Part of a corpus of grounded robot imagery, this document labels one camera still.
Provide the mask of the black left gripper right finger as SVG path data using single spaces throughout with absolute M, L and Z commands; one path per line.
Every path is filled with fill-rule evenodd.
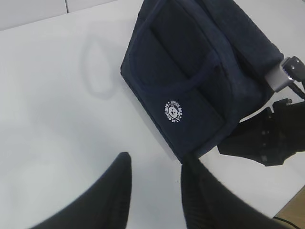
M 189 229 L 294 229 L 279 217 L 268 218 L 228 190 L 201 161 L 186 155 L 181 168 L 183 214 Z

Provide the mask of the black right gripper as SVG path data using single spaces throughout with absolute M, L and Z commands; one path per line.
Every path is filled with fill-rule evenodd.
M 219 153 L 279 166 L 296 153 L 304 152 L 305 103 L 283 99 L 273 103 L 273 111 L 267 107 L 239 123 L 218 145 Z

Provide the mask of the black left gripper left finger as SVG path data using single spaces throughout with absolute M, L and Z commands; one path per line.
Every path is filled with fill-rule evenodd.
M 124 229 L 132 192 L 132 162 L 121 152 L 82 195 L 36 229 Z

